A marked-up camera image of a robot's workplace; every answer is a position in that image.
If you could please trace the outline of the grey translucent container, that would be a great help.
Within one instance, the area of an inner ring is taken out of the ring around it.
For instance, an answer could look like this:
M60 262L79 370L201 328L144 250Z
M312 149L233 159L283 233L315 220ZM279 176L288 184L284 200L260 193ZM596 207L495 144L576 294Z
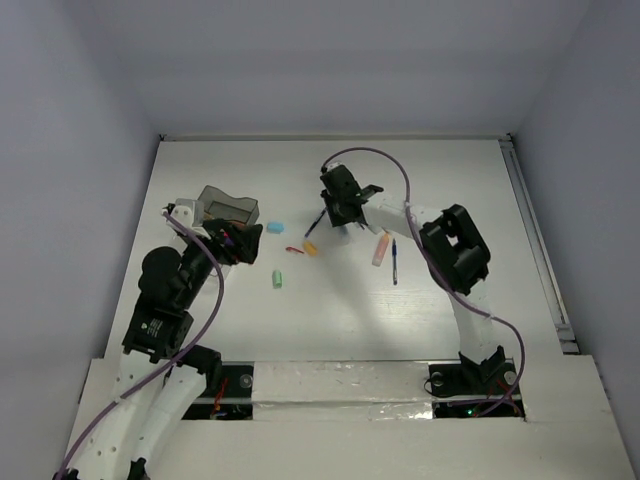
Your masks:
M197 202L196 218L200 221L219 218L242 225L254 225L259 217L256 199L233 197L211 185L203 188Z

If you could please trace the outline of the light green marker cap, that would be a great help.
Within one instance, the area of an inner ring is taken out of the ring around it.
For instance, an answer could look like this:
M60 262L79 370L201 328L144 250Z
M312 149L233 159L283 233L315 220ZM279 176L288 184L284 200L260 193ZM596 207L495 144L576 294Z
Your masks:
M280 289L283 287L283 275L280 270L274 270L272 272L272 286L274 289Z

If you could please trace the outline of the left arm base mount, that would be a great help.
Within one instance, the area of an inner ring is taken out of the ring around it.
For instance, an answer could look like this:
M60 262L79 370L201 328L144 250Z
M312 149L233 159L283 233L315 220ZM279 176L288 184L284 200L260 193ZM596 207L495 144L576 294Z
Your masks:
M206 380L205 390L186 410L183 420L253 419L253 362L225 361L220 352L196 345L179 365L197 367Z

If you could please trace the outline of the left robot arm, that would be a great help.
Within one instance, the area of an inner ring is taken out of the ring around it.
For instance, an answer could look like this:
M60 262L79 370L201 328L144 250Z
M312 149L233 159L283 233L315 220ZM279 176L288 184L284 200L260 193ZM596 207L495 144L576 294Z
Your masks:
M186 246L160 246L144 257L112 400L74 442L57 479L150 478L191 404L225 384L220 353L187 337L189 309L210 275L223 291L224 267L256 260L263 227L166 220Z

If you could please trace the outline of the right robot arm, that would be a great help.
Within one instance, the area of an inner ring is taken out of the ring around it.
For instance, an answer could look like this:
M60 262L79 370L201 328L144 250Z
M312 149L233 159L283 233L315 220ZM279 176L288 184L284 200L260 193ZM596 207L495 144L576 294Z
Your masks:
M429 367L427 391L439 398L500 394L503 375L514 365L494 334L486 300L491 253L468 211L458 204L440 211L414 206L409 183L403 197L377 185L362 187L339 162L322 167L320 180L333 226L358 223L414 240L446 292L458 329L458 359Z

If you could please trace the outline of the blue ballpoint pen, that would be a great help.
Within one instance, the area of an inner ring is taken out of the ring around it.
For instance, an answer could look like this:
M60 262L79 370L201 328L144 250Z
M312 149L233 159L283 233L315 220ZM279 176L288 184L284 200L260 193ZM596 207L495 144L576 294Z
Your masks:
M392 239L391 255L392 255L392 282L394 286L398 285L398 262L397 262L397 242Z

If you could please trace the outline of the light blue marker cap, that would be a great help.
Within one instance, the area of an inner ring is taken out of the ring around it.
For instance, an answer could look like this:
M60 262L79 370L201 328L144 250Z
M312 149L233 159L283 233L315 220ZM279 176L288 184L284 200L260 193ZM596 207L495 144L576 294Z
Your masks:
M271 221L267 223L266 231L271 234L282 234L285 231L285 226L281 222Z

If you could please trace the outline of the orange pastel marker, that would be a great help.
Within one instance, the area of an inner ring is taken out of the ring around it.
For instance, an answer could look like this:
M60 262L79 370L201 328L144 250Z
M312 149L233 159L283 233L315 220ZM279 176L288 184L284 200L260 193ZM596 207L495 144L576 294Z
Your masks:
M384 257L386 255L386 252L389 248L389 245L391 243L391 235L389 233L384 233L380 238L379 241L377 243L377 246L375 248L373 257L372 257L372 265L375 267L380 267L382 264L382 261L384 260Z

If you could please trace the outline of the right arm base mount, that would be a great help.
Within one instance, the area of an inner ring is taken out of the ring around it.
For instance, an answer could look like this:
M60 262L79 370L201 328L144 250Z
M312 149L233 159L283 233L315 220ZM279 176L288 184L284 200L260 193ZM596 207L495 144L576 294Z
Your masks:
M473 363L462 354L458 362L428 367L423 389L432 398L436 419L525 418L516 369L502 346L487 360Z

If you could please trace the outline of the purple ink pen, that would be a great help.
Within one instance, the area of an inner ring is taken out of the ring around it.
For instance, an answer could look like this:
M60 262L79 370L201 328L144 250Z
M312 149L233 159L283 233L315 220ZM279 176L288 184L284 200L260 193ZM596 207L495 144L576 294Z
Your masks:
M313 222L311 223L311 225L308 227L308 229L306 230L306 232L304 233L304 239L309 238L309 236L311 235L311 233L314 231L314 229L318 226L318 224L321 222L321 220L323 219L323 217L326 215L327 210L326 208L324 208L319 215L313 220Z

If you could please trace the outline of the light blue marker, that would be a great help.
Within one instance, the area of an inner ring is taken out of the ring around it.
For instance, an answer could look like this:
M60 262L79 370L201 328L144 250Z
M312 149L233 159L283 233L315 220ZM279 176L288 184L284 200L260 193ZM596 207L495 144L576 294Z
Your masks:
M351 235L351 230L347 225L342 225L336 228L339 238L340 245L348 245L352 242L353 237Z

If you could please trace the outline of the red pen cap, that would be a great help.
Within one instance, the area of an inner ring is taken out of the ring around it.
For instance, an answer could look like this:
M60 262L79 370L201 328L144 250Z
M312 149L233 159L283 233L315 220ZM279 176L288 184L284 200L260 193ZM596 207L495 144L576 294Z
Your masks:
M292 246L285 247L285 251L297 254L305 254L304 250Z

